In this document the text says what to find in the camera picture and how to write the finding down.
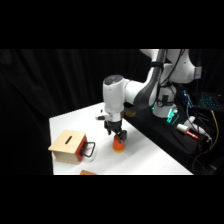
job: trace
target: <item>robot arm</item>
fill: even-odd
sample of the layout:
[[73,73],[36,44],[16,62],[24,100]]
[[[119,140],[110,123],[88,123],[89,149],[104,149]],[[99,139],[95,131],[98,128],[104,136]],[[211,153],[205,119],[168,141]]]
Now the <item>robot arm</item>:
[[[162,88],[159,91],[158,102],[153,113],[161,118],[168,115],[170,108],[174,105],[173,93],[176,93],[174,86],[167,86],[168,82],[189,83],[194,79],[195,67],[190,62],[189,49],[182,50],[170,49],[167,53],[165,49],[141,49],[142,53],[152,59],[145,83],[130,81],[120,75],[112,75],[104,80],[105,107],[97,114],[96,119],[104,120],[109,135],[113,131],[119,137],[120,142],[126,140],[127,132],[121,128],[124,103],[128,102],[139,109],[152,106],[159,90],[159,80]],[[171,63],[164,65],[166,58]]]
[[113,131],[119,137],[120,142],[125,141],[127,132],[122,131],[122,118],[124,116],[124,103],[131,103],[140,109],[147,108],[149,103],[156,99],[158,76],[162,73],[165,50],[144,49],[144,54],[152,59],[152,65],[160,67],[151,68],[145,83],[130,81],[120,75],[107,77],[103,82],[104,109],[97,114],[97,120],[104,120],[105,128],[110,135]]

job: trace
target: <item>green light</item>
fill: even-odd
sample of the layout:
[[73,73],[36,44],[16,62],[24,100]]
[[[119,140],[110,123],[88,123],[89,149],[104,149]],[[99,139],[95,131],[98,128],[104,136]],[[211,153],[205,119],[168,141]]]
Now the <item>green light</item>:
[[155,106],[156,106],[156,102],[154,103],[154,106],[153,106],[152,110],[154,110],[154,109],[155,109]]
[[167,116],[167,122],[168,122],[168,123],[171,123],[171,121],[172,121],[174,115],[175,115],[175,114],[174,114],[174,112],[173,112],[173,109],[171,108],[170,111],[169,111],[169,114],[168,114],[168,116]]

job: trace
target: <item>small object on table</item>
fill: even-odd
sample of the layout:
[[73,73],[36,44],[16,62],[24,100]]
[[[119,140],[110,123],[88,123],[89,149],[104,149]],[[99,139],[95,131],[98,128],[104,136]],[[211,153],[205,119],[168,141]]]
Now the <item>small object on table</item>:
[[125,144],[124,142],[120,143],[120,139],[117,135],[114,136],[113,150],[116,153],[122,153],[124,151]]
[[85,171],[85,170],[82,170],[82,172],[80,173],[80,175],[82,175],[82,176],[97,176],[97,174],[90,173],[90,172]]
[[[91,155],[86,155],[85,151],[88,144],[93,144]],[[95,148],[94,142],[87,142],[86,133],[65,130],[49,147],[58,162],[80,164],[83,156],[91,157]]]

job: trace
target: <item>wooden box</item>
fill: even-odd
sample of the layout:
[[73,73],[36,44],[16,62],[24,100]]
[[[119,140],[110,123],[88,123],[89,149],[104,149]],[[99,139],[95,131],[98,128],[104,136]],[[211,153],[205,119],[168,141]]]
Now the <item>wooden box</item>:
[[86,133],[65,130],[49,147],[58,162],[80,164],[83,156],[80,151],[87,142]]

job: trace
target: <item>box handle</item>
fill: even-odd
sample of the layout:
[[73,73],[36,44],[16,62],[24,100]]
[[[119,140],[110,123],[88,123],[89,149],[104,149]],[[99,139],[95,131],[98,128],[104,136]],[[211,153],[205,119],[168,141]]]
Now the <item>box handle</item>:
[[[87,145],[91,145],[91,144],[93,145],[93,149],[92,149],[91,154],[88,156],[88,155],[86,155],[86,154],[84,153],[84,151],[85,151]],[[80,154],[81,154],[81,156],[85,156],[85,157],[88,157],[88,158],[92,157],[93,152],[94,152],[94,149],[95,149],[95,146],[96,146],[96,143],[95,143],[95,142],[85,142],[84,145],[83,145],[83,147],[82,147],[82,149],[80,150]]]

